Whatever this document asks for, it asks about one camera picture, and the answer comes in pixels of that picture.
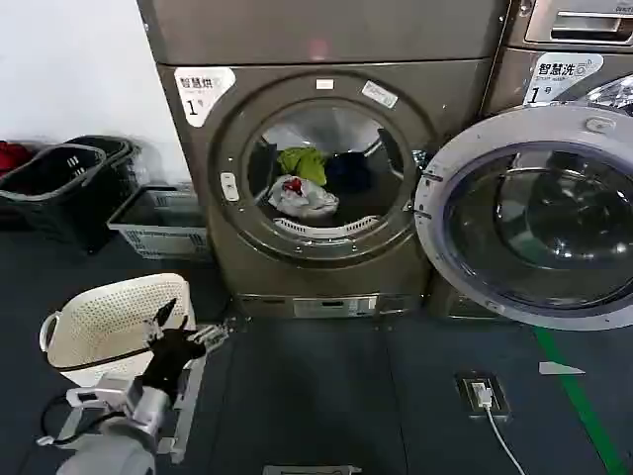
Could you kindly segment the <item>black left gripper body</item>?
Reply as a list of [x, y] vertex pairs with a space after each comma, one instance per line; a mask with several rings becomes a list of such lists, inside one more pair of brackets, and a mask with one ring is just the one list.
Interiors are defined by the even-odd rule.
[[153, 340], [149, 347], [152, 358], [140, 377], [143, 387], [157, 389], [175, 402], [179, 389], [179, 379], [190, 360], [206, 354], [202, 343], [191, 339], [194, 331], [167, 329], [161, 338]]

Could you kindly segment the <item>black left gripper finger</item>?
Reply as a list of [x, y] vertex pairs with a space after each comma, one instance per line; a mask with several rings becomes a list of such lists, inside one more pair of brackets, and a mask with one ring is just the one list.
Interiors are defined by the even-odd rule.
[[227, 324], [213, 324], [196, 330], [189, 340], [203, 346], [206, 352], [212, 352], [221, 347], [231, 333], [232, 329]]
[[176, 303], [176, 298], [171, 299], [160, 307], [153, 317], [144, 321], [145, 342], [147, 344], [155, 344], [159, 339], [163, 338], [163, 327], [170, 318]]

